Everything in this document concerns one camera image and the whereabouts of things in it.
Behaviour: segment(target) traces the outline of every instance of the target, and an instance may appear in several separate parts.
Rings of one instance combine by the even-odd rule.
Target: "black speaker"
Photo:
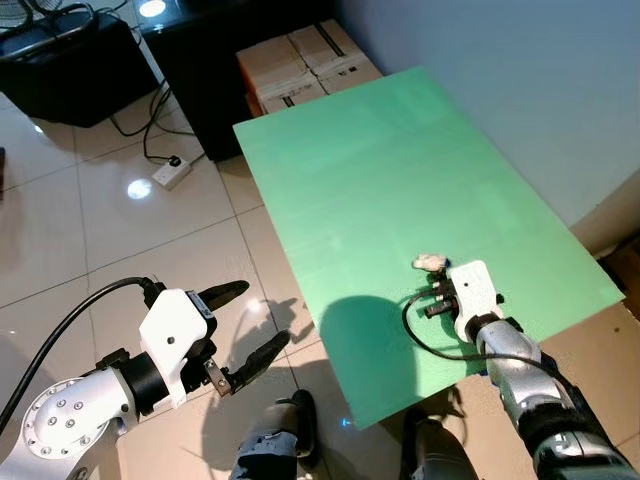
[[[0,91],[25,114],[78,127],[91,127],[158,87],[129,26],[96,14],[87,32],[54,42],[37,53],[0,62]],[[74,28],[85,13],[60,17],[60,28]],[[42,36],[32,27],[3,38],[0,52],[23,48]]]

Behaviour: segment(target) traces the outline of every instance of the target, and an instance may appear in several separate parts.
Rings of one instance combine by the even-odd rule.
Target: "green board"
[[[235,130],[361,428],[481,367],[434,358],[404,332],[402,302],[425,286],[420,253],[484,260],[505,314],[538,341],[622,298],[422,69]],[[449,320],[414,313],[412,325],[461,351]]]

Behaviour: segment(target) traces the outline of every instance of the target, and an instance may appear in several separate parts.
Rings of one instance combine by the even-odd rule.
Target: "power strip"
[[[171,190],[180,183],[191,170],[189,162],[185,162],[180,157],[173,155],[151,178],[158,182],[165,190]]]

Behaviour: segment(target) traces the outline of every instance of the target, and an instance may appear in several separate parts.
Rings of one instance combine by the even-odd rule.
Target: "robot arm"
[[[221,396],[234,394],[262,374],[289,341],[278,333],[251,354],[237,372],[218,368],[210,337],[212,310],[243,293],[247,282],[232,282],[200,294],[167,290],[156,283],[145,292],[150,311],[140,326],[142,353],[120,349],[86,376],[56,383],[25,414],[16,444],[0,465],[0,479],[84,480],[105,450],[161,401],[173,408],[187,393],[213,383]]]
[[[551,367],[555,362],[525,335],[512,318],[505,318],[487,267],[482,261],[432,273],[437,303],[427,317],[453,311],[458,337],[480,354],[515,355]],[[514,428],[533,458],[541,479],[640,479],[609,441],[580,390],[561,375],[515,359],[487,359],[491,381]],[[564,380],[562,386],[557,378]]]

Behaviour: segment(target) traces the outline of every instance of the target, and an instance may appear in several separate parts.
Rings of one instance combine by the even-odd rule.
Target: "tiled floor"
[[[146,121],[148,101],[118,114],[123,128]],[[171,105],[164,122],[188,127],[177,104]],[[0,146],[7,149],[0,202],[0,384],[5,386],[0,404],[41,341],[88,292],[130,275],[157,275],[169,287],[195,290],[245,279],[249,291],[217,312],[216,361],[237,368],[277,330],[290,329],[293,341],[267,374],[237,396],[220,401],[210,388],[202,389],[184,407],[164,408],[144,419],[119,441],[119,466],[102,469],[102,480],[226,479],[236,448],[261,409],[299,387],[314,394],[319,410],[324,461],[313,477],[397,477],[402,416],[364,431],[351,424],[242,157],[218,168],[201,160],[171,192],[151,184],[149,195],[136,200],[127,194],[129,185],[148,179],[157,168],[142,156],[141,138],[121,137],[108,122],[92,129],[34,123],[1,96],[0,125]],[[187,159],[201,151],[195,139],[159,130],[152,132],[149,146]],[[137,329],[145,311],[135,288],[97,303],[65,333],[28,396],[89,370],[118,347],[138,353]],[[640,468],[638,322],[615,306],[544,346],[581,386],[612,440]],[[445,417],[480,477],[535,478],[486,378],[467,378],[425,400],[423,407]],[[15,433],[21,415],[10,432]],[[0,446],[6,448],[9,437]]]

